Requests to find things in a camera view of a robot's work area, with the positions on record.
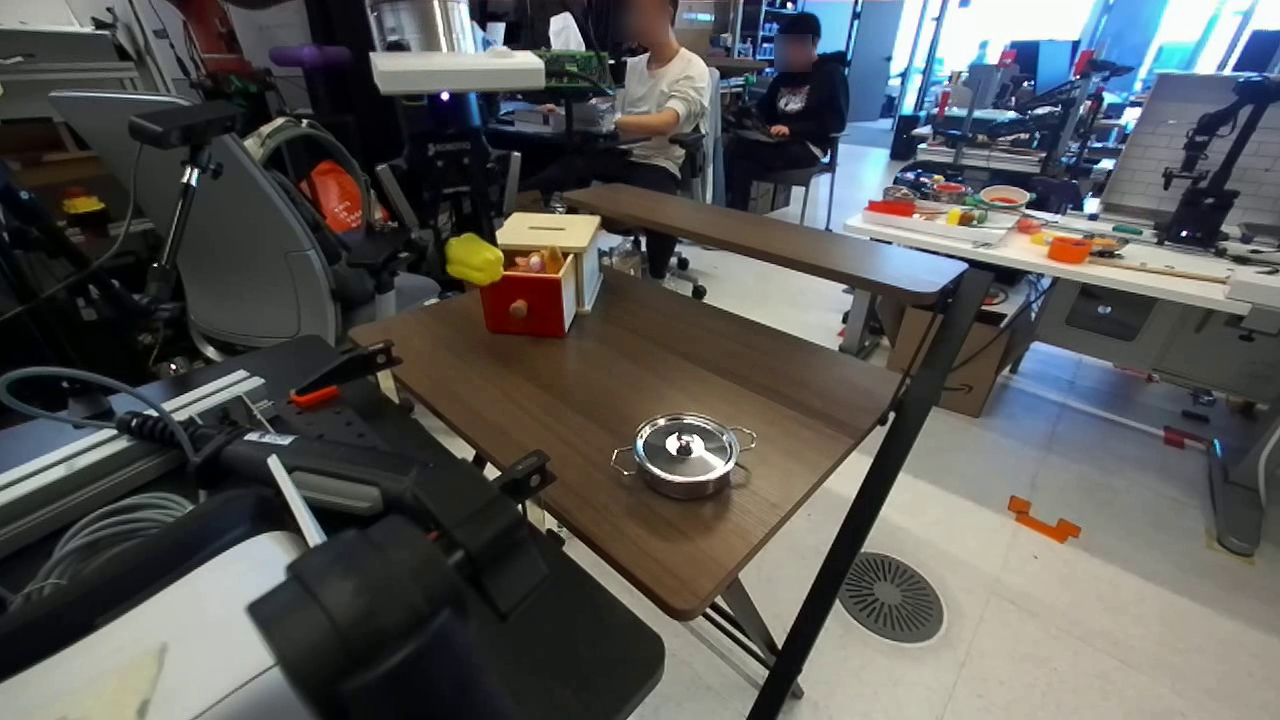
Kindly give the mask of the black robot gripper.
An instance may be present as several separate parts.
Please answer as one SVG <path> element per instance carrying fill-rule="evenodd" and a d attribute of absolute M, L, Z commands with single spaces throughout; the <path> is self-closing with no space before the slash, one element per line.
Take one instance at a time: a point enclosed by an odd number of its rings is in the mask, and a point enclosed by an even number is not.
<path fill-rule="evenodd" d="M 485 94 L 429 94 L 399 106 L 405 159 L 412 194 L 452 219 L 492 219 L 499 228 L 519 196 L 523 154 L 492 135 L 498 100 Z M 375 180 L 409 235 L 432 257 L 432 233 L 419 225 L 399 185 L 399 159 L 375 164 Z"/>

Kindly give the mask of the black robot arm in background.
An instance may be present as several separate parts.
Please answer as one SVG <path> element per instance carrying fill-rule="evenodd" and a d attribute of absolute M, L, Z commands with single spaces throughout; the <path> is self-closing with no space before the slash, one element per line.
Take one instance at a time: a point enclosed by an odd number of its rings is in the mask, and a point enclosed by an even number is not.
<path fill-rule="evenodd" d="M 1155 225 L 1159 245 L 1217 247 L 1224 241 L 1224 219 L 1238 210 L 1233 172 L 1271 106 L 1280 106 L 1280 81 L 1244 76 L 1233 85 L 1224 107 L 1213 107 L 1194 125 L 1182 164 L 1159 178 L 1163 190 L 1185 185 L 1177 210 Z M 1233 134 L 1233 146 L 1217 169 L 1203 172 L 1221 134 Z"/>

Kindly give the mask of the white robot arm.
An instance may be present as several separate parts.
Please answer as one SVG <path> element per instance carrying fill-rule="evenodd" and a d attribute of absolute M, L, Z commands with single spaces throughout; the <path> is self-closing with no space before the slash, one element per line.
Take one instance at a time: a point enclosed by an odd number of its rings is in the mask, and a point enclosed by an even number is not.
<path fill-rule="evenodd" d="M 499 94 L 536 94 L 544 60 L 489 50 L 471 0 L 366 0 L 373 85 L 399 107 L 409 200 L 435 235 L 489 235 L 515 164 L 489 146 Z"/>

